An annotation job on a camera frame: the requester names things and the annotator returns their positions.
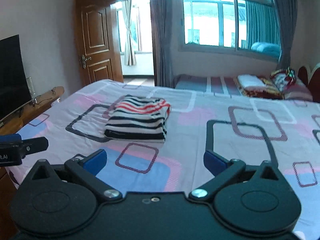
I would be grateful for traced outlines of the striped knit sweater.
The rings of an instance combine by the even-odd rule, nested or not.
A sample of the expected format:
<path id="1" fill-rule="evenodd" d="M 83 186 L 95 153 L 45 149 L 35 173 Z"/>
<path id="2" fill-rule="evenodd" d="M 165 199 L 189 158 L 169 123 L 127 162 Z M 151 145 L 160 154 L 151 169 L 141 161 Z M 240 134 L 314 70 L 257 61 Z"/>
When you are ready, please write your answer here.
<path id="1" fill-rule="evenodd" d="M 124 96 L 110 111 L 104 135 L 110 139 L 164 143 L 171 104 L 163 98 Z"/>

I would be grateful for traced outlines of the wooden tv cabinet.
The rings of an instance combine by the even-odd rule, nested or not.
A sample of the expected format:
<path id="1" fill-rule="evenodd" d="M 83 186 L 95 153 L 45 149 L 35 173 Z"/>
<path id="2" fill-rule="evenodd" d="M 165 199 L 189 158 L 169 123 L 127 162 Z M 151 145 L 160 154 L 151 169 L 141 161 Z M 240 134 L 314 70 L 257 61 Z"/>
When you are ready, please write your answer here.
<path id="1" fill-rule="evenodd" d="M 62 86 L 36 97 L 37 103 L 29 103 L 16 113 L 9 116 L 1 124 L 1 135 L 8 135 L 19 131 L 23 126 L 50 109 L 51 103 L 59 101 L 64 94 Z M 16 193 L 16 187 L 5 168 L 1 168 L 1 239 L 10 239 L 17 229 L 10 217 L 9 204 Z"/>

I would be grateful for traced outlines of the black television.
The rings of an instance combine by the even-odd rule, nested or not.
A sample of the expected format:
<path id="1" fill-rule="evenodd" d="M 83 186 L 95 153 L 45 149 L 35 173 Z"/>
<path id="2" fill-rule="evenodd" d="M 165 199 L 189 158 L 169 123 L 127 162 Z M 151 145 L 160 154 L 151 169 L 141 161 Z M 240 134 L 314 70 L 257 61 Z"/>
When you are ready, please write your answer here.
<path id="1" fill-rule="evenodd" d="M 0 108 L 3 121 L 31 102 L 18 35 L 1 40 L 0 64 Z"/>

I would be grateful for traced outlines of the patterned bed sheet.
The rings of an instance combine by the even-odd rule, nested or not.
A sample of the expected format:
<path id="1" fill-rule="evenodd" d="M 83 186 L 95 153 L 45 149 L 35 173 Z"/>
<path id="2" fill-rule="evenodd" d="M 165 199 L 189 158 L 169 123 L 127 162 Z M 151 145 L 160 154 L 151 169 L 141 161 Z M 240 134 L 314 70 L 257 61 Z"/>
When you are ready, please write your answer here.
<path id="1" fill-rule="evenodd" d="M 171 104 L 165 142 L 105 136 L 112 109 L 124 96 L 163 98 Z M 319 239 L 319 104 L 266 100 L 102 80 L 75 92 L 20 130 L 23 139 L 46 137 L 44 152 L 8 167 L 19 186 L 39 159 L 63 164 L 77 154 L 104 149 L 98 178 L 120 192 L 190 192 L 212 178 L 203 156 L 210 148 L 249 165 L 270 160 L 297 194 L 302 213 L 295 232 Z"/>

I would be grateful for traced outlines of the red patterned blanket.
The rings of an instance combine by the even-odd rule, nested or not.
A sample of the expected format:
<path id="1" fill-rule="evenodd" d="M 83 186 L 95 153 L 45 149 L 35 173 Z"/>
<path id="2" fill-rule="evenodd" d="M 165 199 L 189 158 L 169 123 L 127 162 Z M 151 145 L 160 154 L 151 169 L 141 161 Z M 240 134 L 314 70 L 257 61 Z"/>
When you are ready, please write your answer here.
<path id="1" fill-rule="evenodd" d="M 263 98 L 263 99 L 272 99 L 272 100 L 283 100 L 284 96 L 282 92 L 279 91 L 279 89 L 274 85 L 272 81 L 269 79 L 266 79 L 264 77 L 257 76 L 261 81 L 264 82 L 266 87 L 262 88 L 253 88 L 253 89 L 244 89 L 240 86 L 237 77 L 235 77 L 233 80 L 237 87 L 239 88 L 242 95 L 252 98 Z"/>

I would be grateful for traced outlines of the folded white towel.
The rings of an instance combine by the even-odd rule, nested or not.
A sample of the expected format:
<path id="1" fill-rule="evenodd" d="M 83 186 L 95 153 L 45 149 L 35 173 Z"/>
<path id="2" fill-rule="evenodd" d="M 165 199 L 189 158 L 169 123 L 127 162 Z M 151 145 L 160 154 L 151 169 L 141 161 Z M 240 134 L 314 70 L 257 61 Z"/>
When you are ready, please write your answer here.
<path id="1" fill-rule="evenodd" d="M 244 89 L 253 89 L 253 88 L 262 88 L 266 87 L 263 81 L 261 81 L 257 76 L 255 75 L 239 75 L 237 77 L 237 80 L 240 84 L 240 86 Z"/>

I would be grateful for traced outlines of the checkered pillow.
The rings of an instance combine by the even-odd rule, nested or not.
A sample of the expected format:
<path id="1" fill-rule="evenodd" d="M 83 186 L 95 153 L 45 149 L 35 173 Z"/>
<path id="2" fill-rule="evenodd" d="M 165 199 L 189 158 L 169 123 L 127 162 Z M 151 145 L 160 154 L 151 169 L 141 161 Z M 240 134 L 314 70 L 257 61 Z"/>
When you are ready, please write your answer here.
<path id="1" fill-rule="evenodd" d="M 313 101 L 310 90 L 290 67 L 272 72 L 270 80 L 285 100 Z"/>

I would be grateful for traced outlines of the brown wooden door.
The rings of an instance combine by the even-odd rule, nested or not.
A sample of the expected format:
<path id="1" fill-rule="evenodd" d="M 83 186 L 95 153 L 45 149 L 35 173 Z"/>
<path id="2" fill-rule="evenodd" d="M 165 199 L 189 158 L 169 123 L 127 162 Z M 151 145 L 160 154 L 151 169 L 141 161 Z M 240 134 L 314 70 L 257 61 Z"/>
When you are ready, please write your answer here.
<path id="1" fill-rule="evenodd" d="M 74 36 L 82 85 L 103 79 L 123 82 L 116 9 L 108 0 L 74 0 Z M 80 56 L 91 56 L 83 69 Z"/>

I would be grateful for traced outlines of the red white headboard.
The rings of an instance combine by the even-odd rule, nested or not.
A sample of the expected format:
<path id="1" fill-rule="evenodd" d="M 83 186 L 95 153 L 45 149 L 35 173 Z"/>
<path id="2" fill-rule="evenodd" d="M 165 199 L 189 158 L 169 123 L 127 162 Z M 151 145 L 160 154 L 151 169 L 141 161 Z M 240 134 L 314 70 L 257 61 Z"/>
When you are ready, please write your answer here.
<path id="1" fill-rule="evenodd" d="M 310 91 L 313 101 L 320 101 L 320 63 L 317 63 L 313 70 L 308 66 L 301 66 L 298 70 L 298 77 Z"/>

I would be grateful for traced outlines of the beige balcony curtain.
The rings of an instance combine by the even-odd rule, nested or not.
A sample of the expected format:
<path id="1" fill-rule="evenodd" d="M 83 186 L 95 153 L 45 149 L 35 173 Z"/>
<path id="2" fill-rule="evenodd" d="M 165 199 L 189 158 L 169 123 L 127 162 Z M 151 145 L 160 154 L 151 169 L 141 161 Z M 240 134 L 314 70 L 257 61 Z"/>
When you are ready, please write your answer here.
<path id="1" fill-rule="evenodd" d="M 136 57 L 135 50 L 132 43 L 132 33 L 131 33 L 131 11 L 132 11 L 132 0 L 122 1 L 122 12 L 126 27 L 126 42 L 125 42 L 125 65 L 135 66 Z"/>

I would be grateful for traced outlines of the grey right curtain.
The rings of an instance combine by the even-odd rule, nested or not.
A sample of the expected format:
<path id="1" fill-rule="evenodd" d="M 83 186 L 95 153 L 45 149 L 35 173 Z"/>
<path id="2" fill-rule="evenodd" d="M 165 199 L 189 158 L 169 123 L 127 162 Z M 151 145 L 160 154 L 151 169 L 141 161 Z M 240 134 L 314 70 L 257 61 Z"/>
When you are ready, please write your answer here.
<path id="1" fill-rule="evenodd" d="M 273 0 L 278 16 L 280 33 L 280 58 L 277 69 L 285 69 L 291 63 L 291 49 L 297 23 L 297 0 Z"/>

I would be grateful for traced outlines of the grey curtain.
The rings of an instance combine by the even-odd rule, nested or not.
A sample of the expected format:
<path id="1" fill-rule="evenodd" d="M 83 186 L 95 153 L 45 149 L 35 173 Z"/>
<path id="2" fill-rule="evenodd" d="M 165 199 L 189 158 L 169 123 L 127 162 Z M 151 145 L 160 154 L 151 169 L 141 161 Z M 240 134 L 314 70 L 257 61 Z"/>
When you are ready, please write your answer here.
<path id="1" fill-rule="evenodd" d="M 156 38 L 156 76 L 157 85 L 173 86 L 173 70 L 171 65 L 172 37 L 172 0 L 150 0 L 151 23 L 155 28 Z"/>
<path id="2" fill-rule="evenodd" d="M 278 16 L 280 33 L 280 58 L 277 69 L 285 69 L 291 63 L 291 49 L 297 23 L 297 0 L 273 0 Z"/>

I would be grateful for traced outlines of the grey left curtain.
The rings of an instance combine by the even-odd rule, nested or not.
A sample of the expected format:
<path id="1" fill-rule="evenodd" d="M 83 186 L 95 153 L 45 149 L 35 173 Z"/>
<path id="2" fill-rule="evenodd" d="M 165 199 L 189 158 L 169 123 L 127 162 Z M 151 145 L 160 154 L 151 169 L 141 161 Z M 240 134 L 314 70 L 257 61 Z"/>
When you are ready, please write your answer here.
<path id="1" fill-rule="evenodd" d="M 172 0 L 150 0 L 151 23 L 155 28 L 156 38 L 156 76 L 157 85 L 173 86 L 173 70 L 171 65 L 172 37 Z"/>

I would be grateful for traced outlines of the window with frame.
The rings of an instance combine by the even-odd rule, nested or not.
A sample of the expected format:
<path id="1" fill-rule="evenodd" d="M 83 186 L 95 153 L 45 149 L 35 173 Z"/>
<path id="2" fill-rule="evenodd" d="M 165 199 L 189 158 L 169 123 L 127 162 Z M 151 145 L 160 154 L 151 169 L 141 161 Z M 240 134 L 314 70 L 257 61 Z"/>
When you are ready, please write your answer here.
<path id="1" fill-rule="evenodd" d="M 182 0 L 182 44 L 280 58 L 273 0 Z"/>

